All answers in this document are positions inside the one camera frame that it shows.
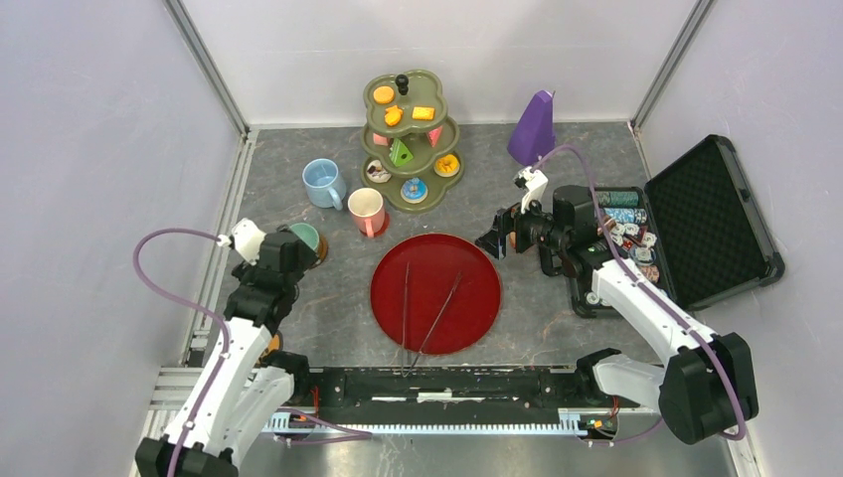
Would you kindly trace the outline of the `mint green cup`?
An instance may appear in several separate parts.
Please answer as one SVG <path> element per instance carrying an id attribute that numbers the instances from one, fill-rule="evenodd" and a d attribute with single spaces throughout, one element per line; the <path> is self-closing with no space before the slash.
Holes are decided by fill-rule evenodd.
<path id="1" fill-rule="evenodd" d="M 317 254 L 321 250 L 321 235 L 318 230 L 307 223 L 296 223 L 289 226 L 289 229 L 304 241 Z"/>

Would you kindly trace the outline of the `brown round coaster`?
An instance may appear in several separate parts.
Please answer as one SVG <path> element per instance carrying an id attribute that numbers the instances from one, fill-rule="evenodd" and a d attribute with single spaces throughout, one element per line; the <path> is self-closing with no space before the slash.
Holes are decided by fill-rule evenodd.
<path id="1" fill-rule="evenodd" d="M 314 262 L 314 264 L 312 265 L 313 268 L 319 266 L 320 264 L 322 264 L 325 261 L 325 259 L 327 258 L 328 250 L 329 250 L 329 245 L 328 245 L 328 242 L 327 242 L 326 238 L 324 236 L 319 236 L 317 246 L 316 246 L 316 249 L 315 249 L 317 259 Z"/>

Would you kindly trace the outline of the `orange round coaster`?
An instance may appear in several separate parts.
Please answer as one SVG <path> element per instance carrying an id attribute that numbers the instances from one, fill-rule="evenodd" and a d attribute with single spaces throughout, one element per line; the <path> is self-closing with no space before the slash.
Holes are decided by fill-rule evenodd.
<path id="1" fill-rule="evenodd" d="M 262 363 L 264 362 L 272 353 L 281 350 L 283 347 L 283 338 L 280 332 L 276 332 L 273 334 L 271 339 L 269 340 L 266 348 L 260 354 L 258 360 Z"/>

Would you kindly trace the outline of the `light blue mug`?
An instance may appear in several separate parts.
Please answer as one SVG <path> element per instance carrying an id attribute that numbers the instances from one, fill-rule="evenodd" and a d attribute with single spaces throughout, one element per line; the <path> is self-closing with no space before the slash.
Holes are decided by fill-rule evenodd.
<path id="1" fill-rule="evenodd" d="M 302 170 L 301 178 L 314 206 L 337 211 L 344 209 L 347 185 L 334 161 L 327 158 L 310 161 Z"/>

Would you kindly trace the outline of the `blue frosted donut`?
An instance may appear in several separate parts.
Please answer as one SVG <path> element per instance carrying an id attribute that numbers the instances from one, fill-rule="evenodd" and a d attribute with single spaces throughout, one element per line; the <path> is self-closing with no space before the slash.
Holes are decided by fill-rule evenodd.
<path id="1" fill-rule="evenodd" d="M 408 179 L 402 185 L 400 193 L 402 199 L 406 203 L 419 204 L 426 199 L 428 195 L 428 187 L 423 179 L 414 177 Z"/>

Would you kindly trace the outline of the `pink mug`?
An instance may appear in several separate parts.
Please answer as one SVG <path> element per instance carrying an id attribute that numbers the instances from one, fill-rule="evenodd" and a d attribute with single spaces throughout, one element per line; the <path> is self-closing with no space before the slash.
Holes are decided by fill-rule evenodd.
<path id="1" fill-rule="evenodd" d="M 358 230 L 367 238 L 374 238 L 386 212 L 383 195 L 374 188 L 360 188 L 349 196 L 347 205 Z"/>

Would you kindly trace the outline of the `pink strawberry cake slice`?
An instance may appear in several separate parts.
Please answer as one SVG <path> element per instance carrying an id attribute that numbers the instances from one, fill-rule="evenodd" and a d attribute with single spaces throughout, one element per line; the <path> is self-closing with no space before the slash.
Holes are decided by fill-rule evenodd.
<path id="1" fill-rule="evenodd" d="M 426 135 L 426 138 L 427 138 L 427 141 L 428 141 L 428 144 L 429 144 L 431 147 L 435 147 L 435 146 L 437 145 L 437 143 L 438 143 L 438 141 L 439 141 L 439 138 L 440 138 L 440 135 L 441 135 L 441 133 L 442 133 L 442 129 L 443 129 L 443 127 L 442 127 L 442 126 L 439 126 L 439 127 L 435 128 L 435 129 L 432 129 L 432 130 L 428 131 L 428 132 L 425 134 L 425 135 Z"/>

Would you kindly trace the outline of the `chocolate white tart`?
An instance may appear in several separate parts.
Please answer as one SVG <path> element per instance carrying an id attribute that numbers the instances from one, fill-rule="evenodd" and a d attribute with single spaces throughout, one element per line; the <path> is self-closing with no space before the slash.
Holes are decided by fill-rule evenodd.
<path id="1" fill-rule="evenodd" d="M 392 174 L 386 170 L 378 159 L 370 160 L 364 168 L 366 178 L 372 183 L 384 184 L 392 179 Z"/>

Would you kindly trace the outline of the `green cake slice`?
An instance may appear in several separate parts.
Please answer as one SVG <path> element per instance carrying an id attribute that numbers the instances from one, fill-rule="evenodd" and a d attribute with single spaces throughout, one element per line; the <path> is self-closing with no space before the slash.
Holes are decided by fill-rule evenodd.
<path id="1" fill-rule="evenodd" d="M 400 138 L 394 138 L 390 145 L 390 161 L 396 167 L 403 167 L 415 158 L 408 144 Z"/>

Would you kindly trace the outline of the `square orange cracker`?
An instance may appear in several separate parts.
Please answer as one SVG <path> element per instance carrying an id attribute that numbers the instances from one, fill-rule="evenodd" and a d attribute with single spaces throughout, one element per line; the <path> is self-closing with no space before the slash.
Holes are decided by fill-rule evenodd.
<path id="1" fill-rule="evenodd" d="M 436 109 L 432 106 L 415 106 L 412 111 L 412 119 L 417 121 L 435 120 Z"/>

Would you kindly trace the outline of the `orange fish-shaped cookie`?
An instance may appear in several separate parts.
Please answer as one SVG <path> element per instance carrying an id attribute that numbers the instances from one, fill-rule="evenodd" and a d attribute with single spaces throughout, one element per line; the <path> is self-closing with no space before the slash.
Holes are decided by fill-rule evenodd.
<path id="1" fill-rule="evenodd" d="M 394 104 L 385 109 L 384 121 L 388 127 L 395 127 L 401 123 L 404 116 L 404 110 Z"/>

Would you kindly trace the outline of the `round orange cookie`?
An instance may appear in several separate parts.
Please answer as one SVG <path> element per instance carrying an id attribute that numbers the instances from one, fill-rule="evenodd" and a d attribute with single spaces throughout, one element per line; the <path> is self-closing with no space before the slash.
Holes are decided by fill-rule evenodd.
<path id="1" fill-rule="evenodd" d="M 396 90 L 389 85 L 377 86 L 372 91 L 372 99 L 376 104 L 385 105 L 393 102 L 396 98 Z"/>

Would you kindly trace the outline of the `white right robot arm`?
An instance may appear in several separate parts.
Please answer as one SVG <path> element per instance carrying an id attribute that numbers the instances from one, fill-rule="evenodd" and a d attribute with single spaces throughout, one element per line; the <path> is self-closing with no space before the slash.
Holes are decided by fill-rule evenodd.
<path id="1" fill-rule="evenodd" d="M 718 334 L 650 282 L 636 264 L 620 256 L 610 237 L 596 193 L 583 186 L 555 191 L 551 212 L 530 200 L 496 212 L 476 245 L 502 259 L 507 243 L 517 253 L 536 246 L 555 255 L 556 274 L 574 278 L 591 272 L 591 289 L 617 311 L 655 351 L 658 366 L 606 348 L 577 361 L 574 390 L 587 405 L 610 396 L 657 411 L 686 444 L 713 435 L 741 440 L 759 413 L 749 344 L 738 334 Z"/>

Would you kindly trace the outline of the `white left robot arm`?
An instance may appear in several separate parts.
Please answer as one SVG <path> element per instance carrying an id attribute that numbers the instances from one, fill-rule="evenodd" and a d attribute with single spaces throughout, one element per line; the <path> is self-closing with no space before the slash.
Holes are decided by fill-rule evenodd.
<path id="1" fill-rule="evenodd" d="M 318 255 L 290 229 L 267 234 L 250 220 L 215 236 L 216 245 L 242 258 L 233 272 L 240 284 L 219 316 L 161 288 L 142 270 L 143 247 L 162 234 L 150 233 L 135 247 L 136 274 L 154 292 L 214 320 L 219 335 L 209 362 L 162 436 L 140 441 L 135 465 L 142 476 L 237 476 L 275 410 L 285 402 L 301 404 L 311 395 L 305 357 L 275 352 L 272 363 L 260 366 L 257 361 L 291 311 L 297 283 Z"/>

